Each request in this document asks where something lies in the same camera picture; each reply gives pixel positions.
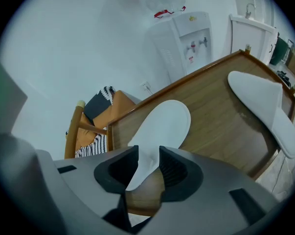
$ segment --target white cabinet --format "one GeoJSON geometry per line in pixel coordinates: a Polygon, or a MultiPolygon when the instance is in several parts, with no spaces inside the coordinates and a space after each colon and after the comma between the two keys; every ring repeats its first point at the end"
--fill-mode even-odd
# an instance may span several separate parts
{"type": "Polygon", "coordinates": [[[250,54],[268,65],[278,37],[276,28],[241,16],[230,15],[232,20],[232,51],[244,50],[251,45],[250,54]]]}

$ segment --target disposable slipper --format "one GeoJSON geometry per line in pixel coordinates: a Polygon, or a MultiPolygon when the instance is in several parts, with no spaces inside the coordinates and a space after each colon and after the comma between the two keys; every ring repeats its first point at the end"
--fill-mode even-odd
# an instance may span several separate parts
{"type": "Polygon", "coordinates": [[[232,71],[227,77],[236,96],[271,131],[288,158],[295,157],[295,127],[282,110],[282,84],[232,71]]]}
{"type": "Polygon", "coordinates": [[[179,148],[189,131],[191,115],[176,100],[168,100],[153,109],[128,146],[138,145],[138,167],[126,190],[131,191],[159,166],[159,146],[179,148]]]}

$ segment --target water dispenser tap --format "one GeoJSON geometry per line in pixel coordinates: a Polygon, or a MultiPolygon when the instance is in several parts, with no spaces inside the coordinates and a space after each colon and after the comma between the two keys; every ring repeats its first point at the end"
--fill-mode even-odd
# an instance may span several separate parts
{"type": "Polygon", "coordinates": [[[195,53],[195,41],[191,42],[191,48],[193,50],[193,53],[195,53]]]}
{"type": "Polygon", "coordinates": [[[206,37],[204,37],[204,40],[200,40],[199,41],[199,44],[201,45],[201,44],[204,44],[205,45],[205,47],[207,48],[207,38],[206,37]]]}

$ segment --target wooden armrest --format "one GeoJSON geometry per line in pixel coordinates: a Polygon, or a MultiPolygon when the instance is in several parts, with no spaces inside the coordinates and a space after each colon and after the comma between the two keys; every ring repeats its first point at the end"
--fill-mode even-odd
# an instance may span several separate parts
{"type": "Polygon", "coordinates": [[[100,133],[100,134],[103,134],[103,135],[107,134],[106,130],[96,128],[95,126],[87,124],[87,123],[80,122],[79,127],[84,129],[84,130],[87,130],[87,131],[92,131],[94,133],[100,133]]]}

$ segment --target electrical outlet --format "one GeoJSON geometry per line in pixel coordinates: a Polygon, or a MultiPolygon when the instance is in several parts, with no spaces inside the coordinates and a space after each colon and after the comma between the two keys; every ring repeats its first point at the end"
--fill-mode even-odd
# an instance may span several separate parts
{"type": "Polygon", "coordinates": [[[149,83],[147,81],[141,83],[140,85],[145,91],[147,91],[148,89],[151,88],[151,86],[149,85],[149,83]]]}

